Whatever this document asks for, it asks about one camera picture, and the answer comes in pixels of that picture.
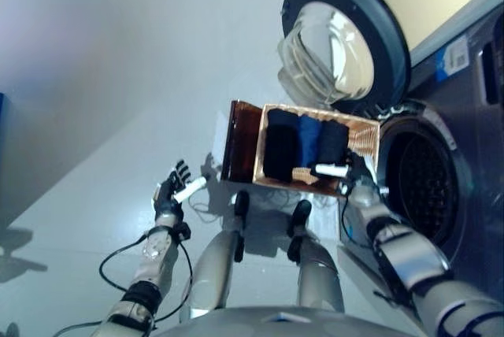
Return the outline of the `left robot hand black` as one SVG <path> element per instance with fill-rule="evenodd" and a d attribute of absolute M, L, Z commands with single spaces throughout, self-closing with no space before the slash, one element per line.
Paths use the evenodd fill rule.
<path fill-rule="evenodd" d="M 158 221 L 162 217 L 175 217 L 176 223 L 183 221 L 183 203 L 204 188 L 208 180 L 207 174 L 192 179 L 187 163 L 179 160 L 172 167 L 168 177 L 159 183 L 154 191 L 152 206 L 155 220 Z"/>

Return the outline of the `right robot hand black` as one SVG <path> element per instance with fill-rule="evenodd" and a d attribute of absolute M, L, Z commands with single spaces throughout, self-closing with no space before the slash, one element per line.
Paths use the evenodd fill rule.
<path fill-rule="evenodd" d="M 333 183 L 331 189 L 338 196 L 348 195 L 359 181 L 376 183 L 372 157 L 361 156 L 347 149 L 341 164 L 315 164 L 310 174 Z"/>

